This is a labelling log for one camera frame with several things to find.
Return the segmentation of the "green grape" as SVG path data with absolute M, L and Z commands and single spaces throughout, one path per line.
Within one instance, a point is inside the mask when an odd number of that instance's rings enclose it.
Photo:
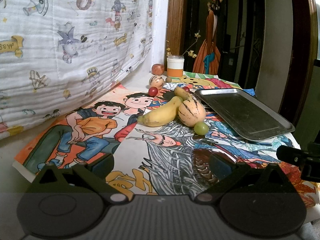
M 205 122 L 197 122 L 194 126 L 194 132 L 197 135 L 206 135 L 209 132 L 209 126 Z

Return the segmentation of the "striped pepino melon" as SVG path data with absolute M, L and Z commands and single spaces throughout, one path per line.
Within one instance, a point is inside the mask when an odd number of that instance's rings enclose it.
M 185 126 L 194 127 L 196 123 L 205 119 L 206 110 L 197 100 L 188 99 L 184 100 L 179 106 L 178 116 Z
M 160 75 L 154 75 L 149 80 L 149 87 L 156 87 L 157 89 L 161 89 L 163 88 L 164 84 L 165 81 Z

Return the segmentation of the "large yellow banana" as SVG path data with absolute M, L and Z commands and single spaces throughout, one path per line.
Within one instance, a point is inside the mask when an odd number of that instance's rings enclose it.
M 152 111 L 139 116 L 137 123 L 148 127 L 164 126 L 172 122 L 178 115 L 178 109 L 182 104 L 182 98 L 174 96 L 169 102 L 163 106 L 153 109 Z

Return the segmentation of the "red cherry tomato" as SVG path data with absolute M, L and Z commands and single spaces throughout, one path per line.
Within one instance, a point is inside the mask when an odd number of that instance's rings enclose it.
M 189 89 L 189 87 L 187 87 L 187 86 L 184 86 L 184 87 L 182 87 L 186 92 L 190 92 L 190 89 Z
M 158 88 L 157 87 L 150 87 L 148 90 L 148 95 L 150 97 L 155 97 L 158 94 Z

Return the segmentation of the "small spotted banana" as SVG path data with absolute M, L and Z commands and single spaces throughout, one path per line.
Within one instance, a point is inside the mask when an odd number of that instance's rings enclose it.
M 180 98 L 182 98 L 183 101 L 193 99 L 192 95 L 182 87 L 177 86 L 174 89 L 174 93 L 176 96 L 179 96 Z

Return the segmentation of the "small brown longan fruit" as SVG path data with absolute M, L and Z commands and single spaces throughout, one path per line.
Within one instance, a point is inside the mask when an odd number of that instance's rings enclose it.
M 171 78 L 171 77 L 167 77 L 167 78 L 165 79 L 165 81 L 166 81 L 167 83 L 170 83 L 170 82 L 172 82 L 172 78 Z

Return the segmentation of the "metal baking tray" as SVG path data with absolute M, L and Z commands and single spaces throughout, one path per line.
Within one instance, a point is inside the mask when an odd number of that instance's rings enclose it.
M 295 131 L 291 122 L 241 89 L 198 89 L 194 95 L 246 140 L 263 141 Z

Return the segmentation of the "grey haired figure drawing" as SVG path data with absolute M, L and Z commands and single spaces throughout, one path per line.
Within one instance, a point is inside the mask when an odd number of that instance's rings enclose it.
M 298 147 L 291 134 L 260 142 L 242 139 L 215 115 L 205 124 L 209 130 L 203 136 L 177 120 L 156 128 L 136 125 L 117 148 L 106 182 L 129 198 L 135 194 L 195 197 L 218 182 L 209 169 L 212 154 L 264 168 L 278 162 L 279 146 Z

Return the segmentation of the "anime character drawing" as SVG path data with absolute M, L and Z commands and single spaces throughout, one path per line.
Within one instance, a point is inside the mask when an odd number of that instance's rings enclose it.
M 149 104 L 147 107 L 148 110 L 153 110 L 156 109 L 167 102 L 169 102 L 175 95 L 174 89 L 176 87 L 184 87 L 187 86 L 189 89 L 197 90 L 197 86 L 193 86 L 191 84 L 186 84 L 186 83 L 165 83 L 163 88 L 158 90 L 158 94 L 152 98 L 152 103 Z

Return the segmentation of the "woman in orange dress painting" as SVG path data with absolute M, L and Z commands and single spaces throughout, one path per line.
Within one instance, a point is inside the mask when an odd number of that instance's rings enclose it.
M 218 39 L 223 32 L 226 0 L 194 0 L 194 2 L 191 26 L 195 28 L 194 33 L 200 32 L 201 37 L 192 48 L 197 58 L 187 56 L 189 60 L 187 69 L 193 73 L 216 75 L 221 61 L 222 46 L 218 43 Z

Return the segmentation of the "red apple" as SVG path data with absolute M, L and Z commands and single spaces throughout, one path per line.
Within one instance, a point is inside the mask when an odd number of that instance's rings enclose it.
M 164 65 L 163 64 L 154 64 L 152 67 L 151 67 L 151 72 L 153 75 L 163 75 L 164 73 Z

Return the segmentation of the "white and orange jar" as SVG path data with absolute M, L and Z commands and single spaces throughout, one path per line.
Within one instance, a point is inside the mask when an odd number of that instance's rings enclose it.
M 169 55 L 167 56 L 167 75 L 173 78 L 183 76 L 184 56 Z

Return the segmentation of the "dried flower twig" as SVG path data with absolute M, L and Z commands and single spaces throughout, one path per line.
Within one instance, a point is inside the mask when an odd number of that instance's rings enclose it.
M 182 53 L 182 55 L 178 55 L 177 57 L 181 57 L 181 56 L 184 56 L 185 54 L 187 54 L 189 57 L 191 57 L 193 59 L 197 58 L 197 54 L 195 53 L 194 50 L 192 50 L 192 48 L 193 48 L 193 46 L 195 46 L 197 44 L 198 39 L 201 37 L 200 32 L 198 31 L 197 33 L 194 34 L 194 36 L 195 36 L 195 41 Z M 166 54 L 167 57 L 174 56 L 174 55 L 172 55 L 170 48 L 167 48 L 166 51 L 167 51 L 167 54 Z

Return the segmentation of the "cartoon print white cloth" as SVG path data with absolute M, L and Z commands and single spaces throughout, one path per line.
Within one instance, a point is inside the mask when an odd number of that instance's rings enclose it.
M 153 0 L 1 0 L 1 138 L 92 101 L 146 58 Z

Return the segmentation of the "brown wooden door frame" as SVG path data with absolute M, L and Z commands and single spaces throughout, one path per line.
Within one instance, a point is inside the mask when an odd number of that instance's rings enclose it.
M 165 38 L 165 67 L 167 67 L 167 56 L 182 54 L 186 5 L 187 0 L 169 0 L 167 33 Z

